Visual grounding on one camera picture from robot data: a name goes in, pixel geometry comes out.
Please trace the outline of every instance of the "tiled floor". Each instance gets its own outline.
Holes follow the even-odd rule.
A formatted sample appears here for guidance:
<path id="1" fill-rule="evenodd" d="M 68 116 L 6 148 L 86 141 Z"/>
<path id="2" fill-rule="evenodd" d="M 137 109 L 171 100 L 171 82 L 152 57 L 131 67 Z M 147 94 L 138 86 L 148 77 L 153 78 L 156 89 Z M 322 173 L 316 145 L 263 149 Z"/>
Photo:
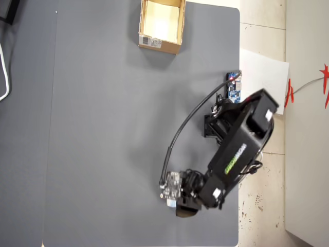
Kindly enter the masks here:
<path id="1" fill-rule="evenodd" d="M 240 10 L 240 47 L 285 61 L 286 0 L 190 0 Z M 239 247 L 308 246 L 285 230 L 285 119 L 264 149 L 264 167 L 239 185 Z"/>

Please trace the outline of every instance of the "cardboard box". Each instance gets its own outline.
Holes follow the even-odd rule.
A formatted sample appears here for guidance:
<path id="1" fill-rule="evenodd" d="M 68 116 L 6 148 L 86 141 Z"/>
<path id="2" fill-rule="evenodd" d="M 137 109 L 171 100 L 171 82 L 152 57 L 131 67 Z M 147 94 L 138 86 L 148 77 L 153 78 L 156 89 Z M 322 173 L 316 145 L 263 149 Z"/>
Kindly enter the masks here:
<path id="1" fill-rule="evenodd" d="M 178 54 L 186 0 L 141 0 L 139 47 Z"/>

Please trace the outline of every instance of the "box label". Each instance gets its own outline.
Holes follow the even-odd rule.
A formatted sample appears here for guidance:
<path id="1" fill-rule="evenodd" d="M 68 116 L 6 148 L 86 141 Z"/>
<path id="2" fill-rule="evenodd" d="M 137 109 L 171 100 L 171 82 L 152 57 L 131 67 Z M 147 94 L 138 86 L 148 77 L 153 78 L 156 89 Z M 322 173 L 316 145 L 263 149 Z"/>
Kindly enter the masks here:
<path id="1" fill-rule="evenodd" d="M 149 38 L 145 36 L 139 36 L 139 44 L 147 45 L 150 47 L 161 48 L 162 41 L 156 38 Z"/>

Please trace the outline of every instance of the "robotic arm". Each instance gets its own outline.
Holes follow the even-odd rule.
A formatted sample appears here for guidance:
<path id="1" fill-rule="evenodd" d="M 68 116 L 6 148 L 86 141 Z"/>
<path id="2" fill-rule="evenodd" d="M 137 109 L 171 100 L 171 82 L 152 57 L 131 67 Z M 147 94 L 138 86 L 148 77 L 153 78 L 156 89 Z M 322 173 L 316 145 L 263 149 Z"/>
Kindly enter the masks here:
<path id="1" fill-rule="evenodd" d="M 219 148 L 208 165 L 205 174 L 188 169 L 167 172 L 170 153 L 181 130 L 194 113 L 222 86 L 241 75 L 218 86 L 188 116 L 172 144 L 168 148 L 160 179 L 160 197 L 167 205 L 176 207 L 176 215 L 190 217 L 208 208 L 222 208 L 227 194 L 246 176 L 253 174 L 262 164 L 255 159 L 269 140 L 273 129 L 273 114 L 278 104 L 265 91 L 259 90 L 242 103 L 216 97 L 210 115 L 205 116 L 204 137 L 217 140 Z"/>

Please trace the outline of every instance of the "blue circuit board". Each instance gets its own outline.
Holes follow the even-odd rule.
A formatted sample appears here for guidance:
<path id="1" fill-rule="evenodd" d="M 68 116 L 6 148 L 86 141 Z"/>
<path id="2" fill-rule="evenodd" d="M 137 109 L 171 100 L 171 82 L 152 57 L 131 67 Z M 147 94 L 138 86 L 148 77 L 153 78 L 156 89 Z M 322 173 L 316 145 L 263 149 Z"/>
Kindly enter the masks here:
<path id="1" fill-rule="evenodd" d="M 236 73 L 230 73 L 228 79 L 234 78 Z M 233 103 L 241 102 L 241 77 L 240 75 L 235 81 L 232 81 L 227 86 L 227 98 L 229 98 Z"/>

